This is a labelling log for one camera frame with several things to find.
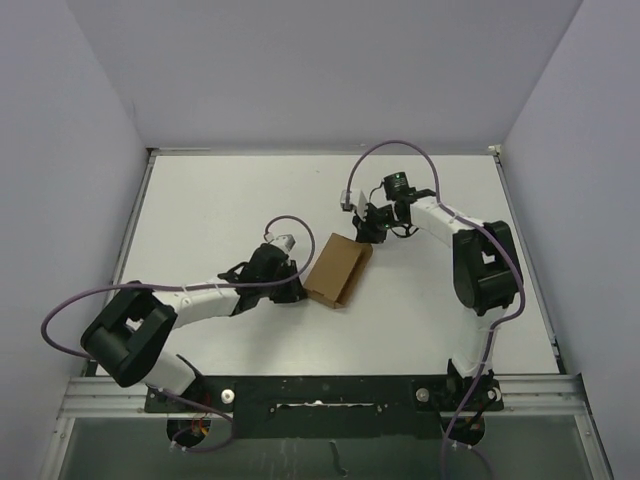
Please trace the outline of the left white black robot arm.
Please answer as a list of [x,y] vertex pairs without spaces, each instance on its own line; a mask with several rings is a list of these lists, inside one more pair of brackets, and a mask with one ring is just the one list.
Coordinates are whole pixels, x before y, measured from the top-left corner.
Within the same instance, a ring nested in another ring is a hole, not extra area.
[[232,317],[266,298],[274,304],[302,301],[306,293],[290,258],[294,237],[281,235],[261,244],[250,260],[218,275],[211,289],[118,292],[84,331],[80,344],[121,387],[146,383],[167,389],[169,401],[182,411],[196,408],[203,386],[194,367],[165,349],[170,333],[214,317]]

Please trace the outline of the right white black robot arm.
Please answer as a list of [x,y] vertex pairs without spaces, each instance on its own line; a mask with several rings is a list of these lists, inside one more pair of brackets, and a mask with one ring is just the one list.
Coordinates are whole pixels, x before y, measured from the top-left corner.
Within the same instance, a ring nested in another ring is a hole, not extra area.
[[509,225],[504,221],[470,219],[437,199],[431,189],[418,190],[397,172],[380,187],[388,201],[377,207],[360,189],[342,192],[340,204],[353,214],[356,241],[382,244],[389,232],[408,238],[424,231],[451,251],[453,288],[464,307],[458,345],[450,364],[458,374],[444,385],[446,400],[464,409],[477,401],[481,388],[474,376],[491,370],[492,347],[487,344],[493,324],[507,313],[523,289],[522,271]]

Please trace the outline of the brown cardboard paper box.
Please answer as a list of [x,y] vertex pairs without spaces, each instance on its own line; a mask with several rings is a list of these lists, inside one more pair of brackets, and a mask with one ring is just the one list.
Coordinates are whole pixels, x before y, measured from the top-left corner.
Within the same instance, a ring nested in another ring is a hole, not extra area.
[[373,246],[332,233],[309,273],[309,298],[329,307],[347,306],[373,255]]

